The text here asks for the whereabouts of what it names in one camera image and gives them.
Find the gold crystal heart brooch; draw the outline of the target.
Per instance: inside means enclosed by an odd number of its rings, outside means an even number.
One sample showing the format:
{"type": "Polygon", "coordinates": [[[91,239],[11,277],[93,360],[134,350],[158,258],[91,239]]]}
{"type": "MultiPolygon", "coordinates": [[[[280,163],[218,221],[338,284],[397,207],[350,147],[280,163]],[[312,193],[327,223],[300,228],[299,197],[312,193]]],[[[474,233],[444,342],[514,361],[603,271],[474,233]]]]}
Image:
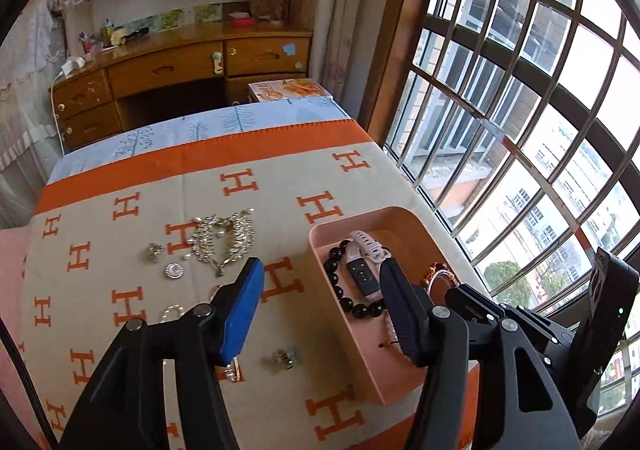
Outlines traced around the gold crystal heart brooch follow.
{"type": "Polygon", "coordinates": [[[217,277],[224,269],[243,260],[254,244],[253,207],[236,211],[228,217],[195,217],[194,232],[186,240],[189,251],[184,260],[194,259],[214,268],[217,277]]]}

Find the amber orange bangle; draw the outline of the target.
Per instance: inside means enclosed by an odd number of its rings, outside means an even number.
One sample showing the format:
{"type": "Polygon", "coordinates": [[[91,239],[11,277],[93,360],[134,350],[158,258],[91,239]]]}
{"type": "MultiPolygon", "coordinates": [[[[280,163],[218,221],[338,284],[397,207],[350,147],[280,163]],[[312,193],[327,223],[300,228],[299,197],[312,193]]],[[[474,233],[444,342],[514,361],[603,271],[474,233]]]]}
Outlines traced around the amber orange bangle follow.
{"type": "Polygon", "coordinates": [[[433,289],[450,289],[460,285],[457,276],[450,270],[446,262],[435,262],[422,277],[421,285],[431,293],[433,289]]]}

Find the orange beige H-pattern blanket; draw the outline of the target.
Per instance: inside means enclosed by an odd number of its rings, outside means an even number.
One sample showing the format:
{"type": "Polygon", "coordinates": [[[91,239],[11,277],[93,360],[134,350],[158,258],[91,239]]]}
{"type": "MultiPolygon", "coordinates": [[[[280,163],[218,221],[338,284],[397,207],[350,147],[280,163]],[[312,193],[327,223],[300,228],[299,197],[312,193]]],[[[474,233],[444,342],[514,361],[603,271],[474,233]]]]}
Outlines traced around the orange beige H-pattern blanket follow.
{"type": "Polygon", "coordinates": [[[63,435],[129,320],[186,314],[254,256],[265,282],[241,377],[221,381],[240,446],[401,448],[419,395],[364,396],[331,325],[356,288],[331,284],[308,244],[317,225],[390,206],[424,224],[421,271],[442,260],[470,276],[425,199],[350,119],[149,149],[50,183],[32,218],[18,339],[47,426],[63,435]]]}

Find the pink bed sheet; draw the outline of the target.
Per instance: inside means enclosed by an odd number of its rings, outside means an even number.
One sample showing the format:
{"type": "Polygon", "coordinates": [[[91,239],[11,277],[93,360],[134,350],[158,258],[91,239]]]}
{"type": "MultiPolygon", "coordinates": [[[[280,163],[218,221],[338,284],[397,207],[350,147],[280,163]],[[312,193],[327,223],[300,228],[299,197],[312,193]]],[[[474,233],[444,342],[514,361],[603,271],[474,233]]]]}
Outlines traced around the pink bed sheet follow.
{"type": "MultiPolygon", "coordinates": [[[[24,282],[22,271],[29,234],[30,228],[28,225],[1,231],[0,313],[4,324],[17,345],[21,344],[21,292],[24,282]]],[[[49,449],[50,446],[47,443],[47,439],[41,433],[20,378],[4,347],[1,347],[1,389],[12,409],[30,433],[30,436],[38,442],[41,448],[49,449]]]]}

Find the pink smart watch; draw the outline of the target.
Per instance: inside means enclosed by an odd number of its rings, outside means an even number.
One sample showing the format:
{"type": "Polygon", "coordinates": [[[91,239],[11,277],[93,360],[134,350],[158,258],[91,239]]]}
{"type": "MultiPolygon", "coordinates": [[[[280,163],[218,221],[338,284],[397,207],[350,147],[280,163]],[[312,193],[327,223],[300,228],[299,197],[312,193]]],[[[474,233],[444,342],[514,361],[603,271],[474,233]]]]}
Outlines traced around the pink smart watch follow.
{"type": "Polygon", "coordinates": [[[345,268],[359,293],[367,299],[381,298],[380,269],[392,253],[369,233],[355,230],[345,248],[345,268]]]}

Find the pink plastic tray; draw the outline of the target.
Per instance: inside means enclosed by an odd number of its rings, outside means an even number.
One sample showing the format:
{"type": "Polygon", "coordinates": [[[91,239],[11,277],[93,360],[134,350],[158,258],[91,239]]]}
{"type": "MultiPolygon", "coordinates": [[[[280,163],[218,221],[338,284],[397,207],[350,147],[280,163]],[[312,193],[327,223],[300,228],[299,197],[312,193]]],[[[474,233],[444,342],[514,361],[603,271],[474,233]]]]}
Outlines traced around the pink plastic tray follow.
{"type": "Polygon", "coordinates": [[[411,210],[387,206],[314,225],[308,233],[308,270],[311,297],[319,304],[319,317],[329,322],[354,374],[358,396],[376,404],[393,404],[422,385],[425,371],[413,366],[397,343],[390,317],[358,320],[345,313],[323,262],[331,248],[361,230],[388,248],[408,280],[418,284],[428,268],[447,258],[421,219],[411,210]]]}

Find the metal window grille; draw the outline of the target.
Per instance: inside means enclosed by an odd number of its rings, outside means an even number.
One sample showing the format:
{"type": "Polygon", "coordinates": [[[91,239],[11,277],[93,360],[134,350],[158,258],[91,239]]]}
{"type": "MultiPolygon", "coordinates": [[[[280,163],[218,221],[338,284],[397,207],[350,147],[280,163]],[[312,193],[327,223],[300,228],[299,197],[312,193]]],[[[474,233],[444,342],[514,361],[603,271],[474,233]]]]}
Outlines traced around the metal window grille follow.
{"type": "Polygon", "coordinates": [[[615,0],[428,0],[385,141],[491,298],[559,317],[639,251],[639,38],[615,0]]]}

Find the light blue patterned bedsheet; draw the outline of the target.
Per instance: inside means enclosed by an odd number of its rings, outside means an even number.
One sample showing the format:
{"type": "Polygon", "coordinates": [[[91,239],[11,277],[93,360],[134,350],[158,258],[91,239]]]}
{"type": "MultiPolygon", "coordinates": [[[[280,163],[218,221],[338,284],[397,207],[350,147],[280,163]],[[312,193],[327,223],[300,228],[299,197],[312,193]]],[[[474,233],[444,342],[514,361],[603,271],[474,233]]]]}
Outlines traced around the light blue patterned bedsheet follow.
{"type": "Polygon", "coordinates": [[[348,114],[333,98],[306,96],[247,103],[143,126],[100,140],[65,155],[53,168],[50,184],[123,159],[177,145],[286,125],[338,121],[348,114]]]}

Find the wooden desk with drawers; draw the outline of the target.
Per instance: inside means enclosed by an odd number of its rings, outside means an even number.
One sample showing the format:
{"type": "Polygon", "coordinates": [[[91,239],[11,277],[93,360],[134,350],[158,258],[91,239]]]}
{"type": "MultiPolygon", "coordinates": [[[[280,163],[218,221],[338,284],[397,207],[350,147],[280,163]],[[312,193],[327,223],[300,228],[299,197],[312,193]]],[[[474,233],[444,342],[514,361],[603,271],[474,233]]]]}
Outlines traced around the wooden desk with drawers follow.
{"type": "Polygon", "coordinates": [[[246,103],[254,82],[304,78],[311,43],[298,26],[194,24],[101,52],[52,87],[65,150],[246,103]]]}

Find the orange food magazine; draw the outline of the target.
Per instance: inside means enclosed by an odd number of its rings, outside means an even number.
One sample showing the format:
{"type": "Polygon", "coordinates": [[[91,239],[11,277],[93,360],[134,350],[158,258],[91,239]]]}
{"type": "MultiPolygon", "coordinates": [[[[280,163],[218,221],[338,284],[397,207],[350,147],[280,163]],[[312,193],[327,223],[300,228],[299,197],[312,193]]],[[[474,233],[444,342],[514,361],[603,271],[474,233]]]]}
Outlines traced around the orange food magazine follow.
{"type": "Polygon", "coordinates": [[[329,91],[310,78],[256,81],[249,84],[248,89],[256,101],[294,100],[308,96],[331,98],[329,91]]]}

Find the white lace cloth cover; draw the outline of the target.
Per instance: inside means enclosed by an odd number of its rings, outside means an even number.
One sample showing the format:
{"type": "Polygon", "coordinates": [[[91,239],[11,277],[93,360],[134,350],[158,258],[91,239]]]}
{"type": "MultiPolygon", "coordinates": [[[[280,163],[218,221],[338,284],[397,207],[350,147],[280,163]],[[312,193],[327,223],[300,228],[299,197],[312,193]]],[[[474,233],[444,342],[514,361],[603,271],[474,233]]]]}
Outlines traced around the white lace cloth cover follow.
{"type": "Polygon", "coordinates": [[[62,157],[50,88],[66,59],[53,0],[29,0],[1,45],[1,226],[29,223],[62,157]]]}

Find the red box on desk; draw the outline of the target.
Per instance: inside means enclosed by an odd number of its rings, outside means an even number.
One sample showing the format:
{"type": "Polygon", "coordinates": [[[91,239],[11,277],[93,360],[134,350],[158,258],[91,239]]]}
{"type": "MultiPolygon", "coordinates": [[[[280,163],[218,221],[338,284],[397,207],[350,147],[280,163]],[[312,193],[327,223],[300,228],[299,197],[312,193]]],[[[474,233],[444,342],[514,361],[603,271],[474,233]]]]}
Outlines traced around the red box on desk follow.
{"type": "Polygon", "coordinates": [[[249,28],[256,25],[254,17],[246,12],[233,12],[229,14],[230,23],[233,28],[249,28]]]}

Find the beige curtain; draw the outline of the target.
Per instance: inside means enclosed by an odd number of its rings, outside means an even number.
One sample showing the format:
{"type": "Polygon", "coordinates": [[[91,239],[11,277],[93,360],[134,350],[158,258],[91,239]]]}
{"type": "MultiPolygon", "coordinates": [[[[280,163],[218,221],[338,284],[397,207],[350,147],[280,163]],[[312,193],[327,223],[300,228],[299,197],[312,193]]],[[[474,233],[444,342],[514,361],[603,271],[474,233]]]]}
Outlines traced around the beige curtain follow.
{"type": "Polygon", "coordinates": [[[314,36],[309,76],[356,118],[373,65],[387,0],[304,0],[314,36]]]}

